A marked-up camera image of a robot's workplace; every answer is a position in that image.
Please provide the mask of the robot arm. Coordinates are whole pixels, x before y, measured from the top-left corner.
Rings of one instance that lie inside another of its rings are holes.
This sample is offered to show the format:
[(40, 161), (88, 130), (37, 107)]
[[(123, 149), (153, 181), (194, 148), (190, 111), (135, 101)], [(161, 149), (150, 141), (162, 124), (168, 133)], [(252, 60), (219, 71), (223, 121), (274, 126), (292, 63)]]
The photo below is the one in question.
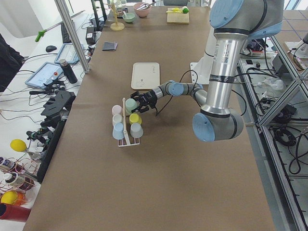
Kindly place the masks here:
[(241, 49), (249, 39), (276, 35), (282, 28), (282, 0), (218, 0), (210, 13), (210, 24), (216, 38), (208, 90), (200, 84), (173, 80), (131, 98), (137, 106), (130, 112), (143, 113), (155, 108), (166, 96), (191, 95), (200, 104), (192, 120), (195, 136), (204, 142), (233, 139), (244, 123), (238, 112), (228, 106)]

